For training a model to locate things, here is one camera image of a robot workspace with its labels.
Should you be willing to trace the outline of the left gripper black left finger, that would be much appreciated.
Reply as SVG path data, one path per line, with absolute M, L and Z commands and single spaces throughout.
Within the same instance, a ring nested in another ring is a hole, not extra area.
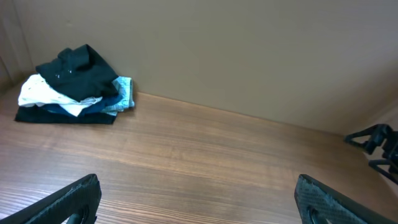
M 94 224 L 101 196 L 97 175 L 88 174 L 2 219 L 1 224 Z

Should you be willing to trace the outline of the black t-shirt with logo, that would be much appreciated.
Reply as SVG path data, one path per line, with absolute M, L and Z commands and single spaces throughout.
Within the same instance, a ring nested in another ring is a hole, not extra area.
M 76 101 L 118 94 L 113 85 L 118 75 L 88 44 L 74 50 L 66 48 L 35 70 L 54 90 Z

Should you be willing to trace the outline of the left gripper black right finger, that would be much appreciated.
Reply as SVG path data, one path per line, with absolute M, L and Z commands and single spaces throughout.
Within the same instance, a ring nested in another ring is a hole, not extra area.
M 303 224 L 397 224 L 306 174 L 294 199 Z

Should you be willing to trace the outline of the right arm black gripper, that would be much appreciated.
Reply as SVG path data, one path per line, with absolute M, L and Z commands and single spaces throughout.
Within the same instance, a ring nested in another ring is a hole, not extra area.
M 355 139 L 367 137 L 364 142 L 357 142 Z M 384 159 L 370 160 L 368 165 L 391 182 L 397 184 L 397 131 L 392 131 L 388 124 L 376 124 L 357 133 L 345 136 L 344 142 L 354 147 L 361 148 L 371 155 L 383 142 Z

